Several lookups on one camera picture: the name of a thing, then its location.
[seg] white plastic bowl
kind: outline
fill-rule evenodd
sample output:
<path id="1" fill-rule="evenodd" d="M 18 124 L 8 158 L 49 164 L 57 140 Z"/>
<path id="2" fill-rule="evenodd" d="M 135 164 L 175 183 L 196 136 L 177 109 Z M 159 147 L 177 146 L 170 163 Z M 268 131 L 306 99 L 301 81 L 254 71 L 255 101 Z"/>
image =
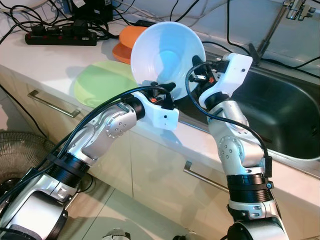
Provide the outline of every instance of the white plastic bowl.
<path id="1" fill-rule="evenodd" d="M 172 21 L 160 22 L 145 30 L 134 43 L 131 71 L 139 86 L 175 83 L 174 100 L 187 95 L 185 77 L 193 67 L 192 58 L 206 60 L 203 44 L 189 27 Z M 197 83 L 190 83 L 192 91 Z"/>

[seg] orange plate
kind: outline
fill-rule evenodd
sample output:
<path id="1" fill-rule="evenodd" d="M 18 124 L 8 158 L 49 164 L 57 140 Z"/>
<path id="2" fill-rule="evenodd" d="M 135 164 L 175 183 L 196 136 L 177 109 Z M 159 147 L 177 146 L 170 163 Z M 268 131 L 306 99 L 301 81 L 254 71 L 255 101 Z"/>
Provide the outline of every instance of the orange plate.
<path id="1" fill-rule="evenodd" d="M 137 38 L 146 30 L 145 26 L 127 26 L 119 34 L 119 41 L 127 48 L 132 49 Z"/>
<path id="2" fill-rule="evenodd" d="M 125 64 L 130 64 L 130 58 L 131 58 L 131 48 L 126 47 L 125 45 L 122 45 L 120 42 L 115 45 L 115 47 L 112 50 L 112 55 L 118 59 L 120 62 L 123 62 Z"/>

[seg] green plate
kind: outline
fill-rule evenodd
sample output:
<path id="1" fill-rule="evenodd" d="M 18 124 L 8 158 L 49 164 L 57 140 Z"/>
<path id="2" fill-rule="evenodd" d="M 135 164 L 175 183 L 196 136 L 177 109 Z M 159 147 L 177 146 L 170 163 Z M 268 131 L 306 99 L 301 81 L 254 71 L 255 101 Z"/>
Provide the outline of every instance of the green plate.
<path id="1" fill-rule="evenodd" d="M 101 61 L 86 67 L 76 78 L 74 95 L 89 107 L 97 107 L 124 91 L 138 87 L 128 64 Z"/>

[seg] wall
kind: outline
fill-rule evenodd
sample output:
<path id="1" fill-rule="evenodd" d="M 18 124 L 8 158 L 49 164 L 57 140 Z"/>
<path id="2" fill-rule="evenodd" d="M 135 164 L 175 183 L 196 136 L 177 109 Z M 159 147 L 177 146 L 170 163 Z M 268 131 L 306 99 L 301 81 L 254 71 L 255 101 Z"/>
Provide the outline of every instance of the wall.
<path id="1" fill-rule="evenodd" d="M 132 3 L 132 0 L 123 0 L 125 3 Z M 147 10 L 157 16 L 169 16 L 176 0 L 136 0 L 134 6 Z M 172 20 L 176 20 L 184 13 L 194 0 L 180 0 L 174 9 Z M 227 4 L 226 0 L 200 0 L 188 16 L 199 16 L 206 5 L 205 13 L 214 9 L 211 13 L 202 17 L 191 28 L 197 32 L 204 33 L 202 39 L 212 39 L 215 42 L 243 53 L 241 49 L 228 45 L 227 36 Z M 307 3 L 320 10 L 320 4 L 307 0 Z M 271 0 L 231 0 L 230 1 L 230 40 L 235 43 L 248 45 L 253 43 L 257 48 L 262 39 L 266 36 L 270 26 L 276 18 L 281 3 Z M 196 20 L 185 17 L 180 22 L 187 26 L 192 25 Z M 320 55 L 320 15 L 314 14 L 312 18 L 305 18 L 304 21 L 289 20 L 285 17 L 280 22 L 274 33 L 265 57 L 273 58 L 292 65 L 299 65 L 301 61 L 307 61 Z"/>

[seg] faucet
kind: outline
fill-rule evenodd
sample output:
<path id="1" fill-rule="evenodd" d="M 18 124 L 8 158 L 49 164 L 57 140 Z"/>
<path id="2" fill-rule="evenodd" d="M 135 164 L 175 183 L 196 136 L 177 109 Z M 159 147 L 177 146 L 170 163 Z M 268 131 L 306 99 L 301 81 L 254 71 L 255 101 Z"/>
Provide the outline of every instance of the faucet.
<path id="1" fill-rule="evenodd" d="M 260 43 L 257 50 L 255 49 L 252 43 L 249 43 L 249 52 L 253 58 L 252 63 L 255 66 L 259 64 L 262 56 L 264 55 L 265 51 L 267 50 L 270 44 L 270 39 L 275 33 L 280 21 L 282 20 L 287 10 L 288 12 L 286 18 L 290 20 L 297 19 L 298 21 L 303 21 L 305 18 L 311 18 L 313 16 L 311 13 L 314 13 L 316 11 L 314 7 L 310 7 L 310 5 L 306 4 L 306 0 L 285 0 L 269 32 Z"/>

